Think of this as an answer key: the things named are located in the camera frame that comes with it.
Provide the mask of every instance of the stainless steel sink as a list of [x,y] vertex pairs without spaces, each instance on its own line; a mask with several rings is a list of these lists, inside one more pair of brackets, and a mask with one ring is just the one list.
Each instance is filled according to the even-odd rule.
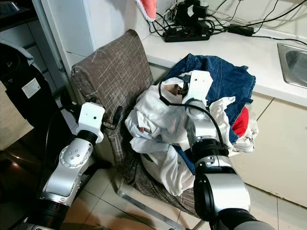
[[282,43],[277,47],[284,81],[307,88],[307,49]]

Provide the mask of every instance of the pink towel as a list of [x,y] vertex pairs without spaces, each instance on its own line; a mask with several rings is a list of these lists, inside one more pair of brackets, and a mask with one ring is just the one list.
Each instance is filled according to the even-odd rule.
[[135,0],[144,18],[150,22],[155,20],[157,1],[156,0]]

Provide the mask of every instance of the white countertop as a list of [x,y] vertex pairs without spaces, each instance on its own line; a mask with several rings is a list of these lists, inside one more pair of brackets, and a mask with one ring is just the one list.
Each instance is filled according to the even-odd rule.
[[[259,35],[295,38],[293,35],[265,29],[261,33]],[[307,107],[307,89],[287,84],[283,80],[277,50],[278,42],[300,46],[295,42],[251,38],[230,33],[214,35],[209,41],[199,42],[165,43],[156,35],[150,35],[142,41],[150,63],[171,68],[188,53],[218,56],[235,66],[248,66],[248,72],[256,76],[255,92]]]

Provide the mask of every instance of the chair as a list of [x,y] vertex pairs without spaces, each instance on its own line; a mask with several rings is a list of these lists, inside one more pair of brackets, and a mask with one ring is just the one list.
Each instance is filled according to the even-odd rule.
[[[140,154],[133,151],[129,143],[132,136],[124,121],[135,105],[136,98],[154,82],[137,33],[134,30],[128,30],[120,38],[97,49],[72,67],[71,78],[86,99],[95,97],[97,102],[106,108],[108,122],[112,123],[111,119],[117,107],[119,105],[123,107],[118,127],[115,130],[106,130],[113,150],[115,167],[122,174],[123,180],[142,194],[197,217],[194,209],[193,189],[186,190],[181,196],[170,195],[164,186],[145,170]],[[117,194],[173,226],[174,229],[185,229],[173,220],[124,194],[121,186]],[[203,223],[200,221],[194,229],[198,229]]]

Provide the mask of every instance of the sticker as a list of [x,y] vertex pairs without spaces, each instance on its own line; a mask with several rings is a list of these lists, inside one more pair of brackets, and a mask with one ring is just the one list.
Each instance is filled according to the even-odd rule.
[[27,98],[32,97],[37,91],[40,90],[40,85],[38,84],[36,78],[33,78],[29,83],[21,88]]
[[193,6],[194,6],[194,5],[191,5],[191,6],[188,8],[188,16],[189,16],[189,17],[192,17],[193,14],[194,14],[194,12],[193,12]]

